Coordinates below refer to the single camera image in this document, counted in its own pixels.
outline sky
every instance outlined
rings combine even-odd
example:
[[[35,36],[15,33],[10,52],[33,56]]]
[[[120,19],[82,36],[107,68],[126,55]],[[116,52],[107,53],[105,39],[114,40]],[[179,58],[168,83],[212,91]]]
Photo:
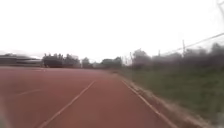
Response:
[[[156,55],[224,32],[216,0],[1,0],[0,54]]]

